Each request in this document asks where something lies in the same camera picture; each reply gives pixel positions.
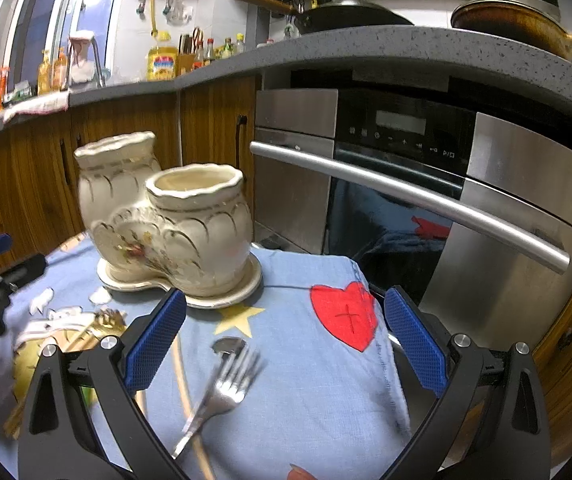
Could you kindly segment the silver metal fork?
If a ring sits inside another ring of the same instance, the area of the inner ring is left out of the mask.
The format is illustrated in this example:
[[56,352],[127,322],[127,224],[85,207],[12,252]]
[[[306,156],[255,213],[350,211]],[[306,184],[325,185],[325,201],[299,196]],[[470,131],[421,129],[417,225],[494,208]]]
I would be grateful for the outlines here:
[[171,453],[174,460],[182,455],[209,419],[233,411],[243,403],[257,376],[259,361],[260,352],[250,347],[222,356]]

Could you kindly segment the wooden kitchen cabinets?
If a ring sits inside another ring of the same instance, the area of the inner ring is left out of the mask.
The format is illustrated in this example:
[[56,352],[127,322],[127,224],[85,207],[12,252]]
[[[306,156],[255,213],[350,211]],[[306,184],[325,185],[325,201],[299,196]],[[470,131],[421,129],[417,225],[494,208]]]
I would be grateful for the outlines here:
[[260,80],[102,101],[0,131],[0,273],[88,233],[121,274],[209,274],[254,221]]

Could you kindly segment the silver flower-end spoon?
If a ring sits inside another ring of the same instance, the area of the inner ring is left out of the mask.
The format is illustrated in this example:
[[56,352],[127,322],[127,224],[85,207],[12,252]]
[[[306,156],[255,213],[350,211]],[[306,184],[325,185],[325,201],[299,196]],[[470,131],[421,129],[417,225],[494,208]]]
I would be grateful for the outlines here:
[[246,341],[239,337],[222,337],[211,345],[213,352],[220,356],[220,358],[227,358],[228,356],[238,356],[240,352],[246,347]]

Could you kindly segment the blue cartoon tablecloth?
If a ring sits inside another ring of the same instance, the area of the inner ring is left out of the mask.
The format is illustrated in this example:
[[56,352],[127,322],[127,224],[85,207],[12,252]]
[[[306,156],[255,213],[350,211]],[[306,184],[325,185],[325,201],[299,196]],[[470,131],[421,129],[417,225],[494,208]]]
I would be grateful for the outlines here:
[[[260,249],[262,283],[222,310],[189,310],[179,340],[146,392],[146,416],[173,448],[205,391],[213,344],[243,339],[261,356],[242,405],[205,424],[180,465],[193,479],[377,479],[411,435],[408,408],[382,309],[359,267],[337,256]],[[96,248],[85,234],[48,257],[45,274],[13,296],[0,337],[0,427],[53,324],[62,344],[101,308],[133,321],[158,289],[115,292],[100,284]]]

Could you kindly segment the cream ceramic double utensil holder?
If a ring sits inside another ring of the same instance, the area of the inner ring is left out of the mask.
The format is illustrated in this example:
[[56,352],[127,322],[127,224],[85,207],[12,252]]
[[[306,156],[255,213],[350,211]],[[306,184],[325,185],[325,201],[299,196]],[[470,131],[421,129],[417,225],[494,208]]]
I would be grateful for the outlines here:
[[243,173],[218,164],[163,170],[155,141],[150,131],[119,134],[74,152],[100,280],[123,292],[176,287],[197,309],[240,304],[262,281]]

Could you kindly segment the stainless steel built-in oven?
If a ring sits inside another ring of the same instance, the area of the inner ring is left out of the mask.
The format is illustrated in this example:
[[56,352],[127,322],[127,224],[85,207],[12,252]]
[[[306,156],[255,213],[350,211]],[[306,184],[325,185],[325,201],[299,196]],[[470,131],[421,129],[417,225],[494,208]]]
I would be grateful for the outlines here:
[[540,344],[572,296],[572,141],[555,115],[323,70],[262,89],[254,221],[266,248],[344,256],[451,332]]

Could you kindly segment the white pink dish cloth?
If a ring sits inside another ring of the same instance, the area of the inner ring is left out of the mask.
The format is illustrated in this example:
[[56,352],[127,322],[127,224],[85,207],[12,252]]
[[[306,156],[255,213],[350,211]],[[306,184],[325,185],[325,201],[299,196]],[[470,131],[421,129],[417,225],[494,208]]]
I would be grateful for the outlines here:
[[70,91],[59,91],[22,101],[10,106],[3,115],[3,122],[7,124],[16,116],[36,115],[43,116],[58,112],[64,112],[69,107]]

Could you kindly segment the yellow cooking oil bottle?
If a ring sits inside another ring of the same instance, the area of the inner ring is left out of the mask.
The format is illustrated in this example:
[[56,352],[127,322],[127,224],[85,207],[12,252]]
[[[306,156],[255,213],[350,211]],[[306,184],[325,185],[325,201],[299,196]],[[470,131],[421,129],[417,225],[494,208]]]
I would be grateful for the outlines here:
[[160,30],[147,53],[146,79],[148,81],[172,80],[176,76],[178,48],[172,44],[171,35]]

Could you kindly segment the wooden knife block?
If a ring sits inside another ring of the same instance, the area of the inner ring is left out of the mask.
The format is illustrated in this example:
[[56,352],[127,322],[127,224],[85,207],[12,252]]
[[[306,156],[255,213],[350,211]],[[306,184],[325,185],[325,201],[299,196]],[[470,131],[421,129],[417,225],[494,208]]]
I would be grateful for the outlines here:
[[187,74],[193,70],[195,62],[194,41],[189,34],[180,37],[178,45],[178,60],[176,61],[176,74],[178,76]]

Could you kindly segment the grey speckled countertop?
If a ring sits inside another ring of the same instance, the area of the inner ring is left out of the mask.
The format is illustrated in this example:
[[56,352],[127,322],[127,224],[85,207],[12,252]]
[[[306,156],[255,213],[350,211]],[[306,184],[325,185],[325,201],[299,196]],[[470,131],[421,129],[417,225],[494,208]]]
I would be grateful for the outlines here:
[[167,81],[120,84],[73,93],[71,107],[130,96],[176,93],[224,78],[279,68],[381,65],[390,70],[454,75],[523,93],[572,112],[572,64],[535,47],[467,30],[420,26],[370,26],[316,32],[200,68]]

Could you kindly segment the brown frying pan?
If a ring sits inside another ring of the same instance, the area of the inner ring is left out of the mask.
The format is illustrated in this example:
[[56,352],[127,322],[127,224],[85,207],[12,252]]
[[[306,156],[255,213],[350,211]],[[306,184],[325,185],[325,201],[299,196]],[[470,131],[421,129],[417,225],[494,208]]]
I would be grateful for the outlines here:
[[452,12],[451,26],[528,44],[572,61],[572,33],[548,14],[516,0],[465,2]]

